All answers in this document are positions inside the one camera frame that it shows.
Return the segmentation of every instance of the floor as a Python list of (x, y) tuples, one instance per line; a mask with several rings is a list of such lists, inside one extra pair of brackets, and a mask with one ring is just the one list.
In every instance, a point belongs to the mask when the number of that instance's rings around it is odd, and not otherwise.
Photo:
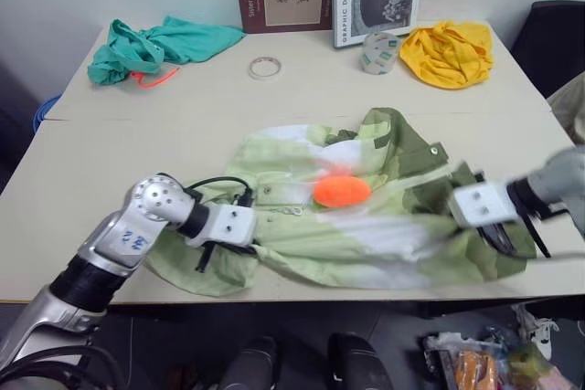
[[(0, 333), (21, 307), (0, 306)], [(516, 319), (508, 307), (419, 317), (410, 302), (319, 302), (213, 304), (169, 307), (114, 308), (96, 335), (96, 344), (109, 349), (128, 372), (130, 389), (164, 389), (168, 371), (177, 364), (194, 364), (207, 376), (219, 375), (239, 348), (252, 337), (271, 334), (284, 350), (280, 389), (325, 390), (326, 343), (332, 332), (354, 332), (370, 341), (397, 389), (438, 389), (425, 379), (420, 337), (451, 331), (480, 336), (496, 326), (514, 336)], [(553, 334), (553, 359), (577, 385), (585, 371), (585, 338), (576, 323), (559, 320)]]

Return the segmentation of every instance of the green towel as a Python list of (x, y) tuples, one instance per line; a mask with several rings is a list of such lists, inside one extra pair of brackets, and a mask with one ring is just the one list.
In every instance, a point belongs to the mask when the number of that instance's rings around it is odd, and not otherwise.
[(106, 85), (122, 81), (131, 71), (156, 73), (163, 61), (206, 61), (244, 36), (235, 27), (198, 25), (173, 17), (166, 17), (161, 26), (138, 32), (114, 20), (108, 42), (93, 56), (88, 75), (91, 82)]
[[(326, 209), (312, 199), (320, 177), (338, 172), (370, 184), (364, 203)], [(149, 255), (151, 266), (183, 290), (218, 296), (253, 284), (264, 264), (292, 279), (332, 287), (407, 289), (468, 284), (521, 272), (526, 262), (461, 230), (447, 198), (475, 182), (463, 163), (448, 163), (439, 143), (426, 143), (393, 109), (373, 109), (357, 132), (291, 125), (248, 136), (226, 170), (255, 189), (257, 257), (216, 248), (205, 274), (194, 271), (199, 248), (165, 232)], [(215, 184), (204, 201), (229, 203), (241, 187)], [(506, 227), (523, 254), (535, 254), (524, 226)]]

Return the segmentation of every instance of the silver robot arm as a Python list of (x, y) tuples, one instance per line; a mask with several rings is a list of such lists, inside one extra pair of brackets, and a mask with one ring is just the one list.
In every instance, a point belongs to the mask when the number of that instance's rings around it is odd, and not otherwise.
[[(199, 200), (199, 193), (166, 174), (135, 184), (122, 209), (98, 225), (67, 268), (25, 307), (0, 343), (0, 371), (29, 353), (71, 344), (71, 335), (84, 343), (114, 292), (140, 266), (165, 227), (183, 235), (192, 247), (209, 240), (239, 248), (251, 242), (251, 208), (202, 205)], [(47, 327), (60, 331), (47, 336)]]
[(585, 145), (555, 154), (543, 168), (524, 178), (455, 189), (449, 207), (462, 227), (568, 213), (585, 238)]

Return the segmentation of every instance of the yellow cloth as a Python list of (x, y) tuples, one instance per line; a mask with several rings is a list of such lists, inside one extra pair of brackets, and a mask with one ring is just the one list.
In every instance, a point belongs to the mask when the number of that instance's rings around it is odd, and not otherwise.
[(400, 58), (432, 86), (463, 89), (489, 78), (491, 50), (489, 27), (448, 21), (412, 31), (402, 43)]

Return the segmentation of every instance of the black chair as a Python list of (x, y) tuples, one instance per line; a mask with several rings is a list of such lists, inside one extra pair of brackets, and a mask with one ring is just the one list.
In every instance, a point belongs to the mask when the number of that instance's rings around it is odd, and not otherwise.
[(532, 4), (512, 56), (548, 98), (585, 70), (585, 2)]

